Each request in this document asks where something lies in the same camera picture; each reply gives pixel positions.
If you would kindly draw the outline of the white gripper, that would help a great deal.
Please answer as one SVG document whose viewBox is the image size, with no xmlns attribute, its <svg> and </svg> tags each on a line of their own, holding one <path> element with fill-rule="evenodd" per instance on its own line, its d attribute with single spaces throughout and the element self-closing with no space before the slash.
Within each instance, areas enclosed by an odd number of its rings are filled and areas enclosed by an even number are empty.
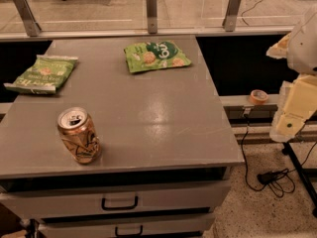
<svg viewBox="0 0 317 238">
<path fill-rule="evenodd" d="M 288 49 L 288 33 L 273 46 L 266 55 L 273 59 L 285 59 Z M 284 81 L 279 89 L 277 111 L 274 114 L 270 137 L 275 142 L 288 142 L 304 127 L 317 111 L 317 77 L 299 74 L 293 82 Z"/>
</svg>

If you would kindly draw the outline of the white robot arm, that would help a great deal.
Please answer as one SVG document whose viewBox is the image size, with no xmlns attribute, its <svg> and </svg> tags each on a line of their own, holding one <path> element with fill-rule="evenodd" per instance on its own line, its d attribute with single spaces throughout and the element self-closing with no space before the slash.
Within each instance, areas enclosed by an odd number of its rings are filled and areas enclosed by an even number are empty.
<svg viewBox="0 0 317 238">
<path fill-rule="evenodd" d="M 266 55 L 286 59 L 288 67 L 298 73 L 292 82 L 282 83 L 269 131 L 274 141 L 287 142 L 317 111 L 317 6 L 308 9 L 292 31 L 271 46 Z"/>
</svg>

